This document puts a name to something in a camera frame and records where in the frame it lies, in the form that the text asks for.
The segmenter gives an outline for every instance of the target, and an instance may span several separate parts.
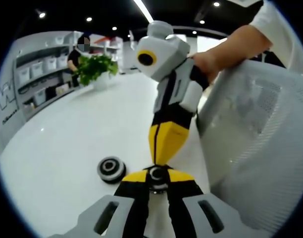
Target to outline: black ceiling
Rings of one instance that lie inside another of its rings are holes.
[[[230,34],[241,25],[249,23],[257,13],[262,1],[244,8],[226,0],[217,0],[221,6],[212,5],[214,0],[143,0],[154,20],[163,20],[175,26],[206,28]],[[37,32],[57,30],[77,30],[106,36],[120,36],[127,39],[129,30],[136,38],[146,34],[137,31],[147,27],[148,22],[133,0],[96,0],[96,1],[57,1],[49,0],[31,6],[18,31],[17,38]],[[39,19],[33,10],[46,12],[44,19]],[[92,17],[91,22],[85,19]],[[199,17],[205,24],[195,22]],[[176,30],[177,34],[191,34],[191,30]]]

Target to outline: yellow circle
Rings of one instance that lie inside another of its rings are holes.
[[[148,56],[150,56],[150,57],[152,58],[152,63],[151,63],[151,64],[148,64],[148,65],[143,64],[143,63],[140,61],[140,56],[142,56],[142,55],[148,55]],[[139,51],[139,52],[138,52],[138,54],[137,54],[137,60],[138,60],[141,64],[143,64],[144,66],[152,66],[153,64],[156,63],[157,57],[156,57],[156,55],[155,55],[153,52],[151,52],[151,51],[142,50],[142,51]]]

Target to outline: person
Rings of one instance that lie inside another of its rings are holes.
[[[192,56],[210,83],[218,73],[270,50],[288,69],[303,75],[303,46],[276,6],[265,0],[249,25],[234,31],[220,45]]]
[[[73,51],[70,52],[68,56],[68,67],[74,73],[77,71],[79,66],[79,57],[82,55],[83,52],[88,52],[90,50],[90,37],[86,34],[83,34],[79,37],[77,46]],[[73,87],[78,87],[78,75],[72,75],[72,85]]]

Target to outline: white pot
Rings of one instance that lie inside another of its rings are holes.
[[[107,89],[108,80],[109,80],[109,74],[108,74],[108,72],[102,73],[96,79],[96,81],[92,82],[93,89],[96,90],[96,91],[102,91],[102,90]]]

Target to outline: white table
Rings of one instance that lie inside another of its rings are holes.
[[[0,157],[1,177],[23,219],[41,237],[63,234],[77,218],[117,185],[100,180],[97,165],[118,156],[128,171],[152,164],[148,133],[156,83],[140,73],[114,78],[109,88],[91,86],[46,107],[11,139]],[[170,162],[209,192],[205,161],[195,123]],[[165,195],[150,199],[149,238],[175,237]]]

